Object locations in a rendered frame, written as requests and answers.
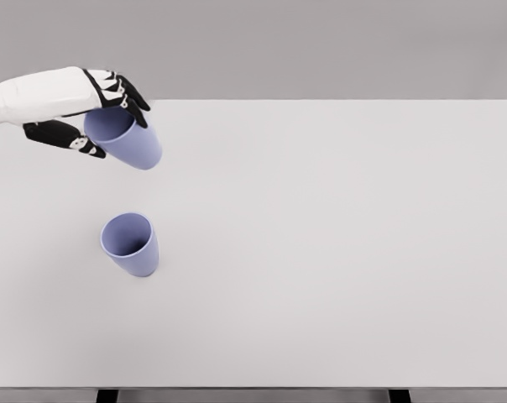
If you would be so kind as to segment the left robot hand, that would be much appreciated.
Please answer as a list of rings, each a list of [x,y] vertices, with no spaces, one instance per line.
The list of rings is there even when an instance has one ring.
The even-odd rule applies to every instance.
[[[16,77],[10,86],[3,96],[6,121],[21,126],[35,142],[103,159],[102,148],[61,119],[120,107],[142,128],[148,127],[144,113],[149,104],[116,71],[69,66]]]

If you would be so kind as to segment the lavender plastic cup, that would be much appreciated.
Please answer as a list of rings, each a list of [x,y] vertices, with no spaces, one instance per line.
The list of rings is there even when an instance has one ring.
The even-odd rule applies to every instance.
[[[91,110],[83,127],[94,144],[127,165],[149,170],[160,162],[162,147],[154,128],[143,128],[121,107]]]
[[[159,266],[159,244],[151,221],[138,212],[111,218],[100,233],[104,253],[132,276],[151,276]]]

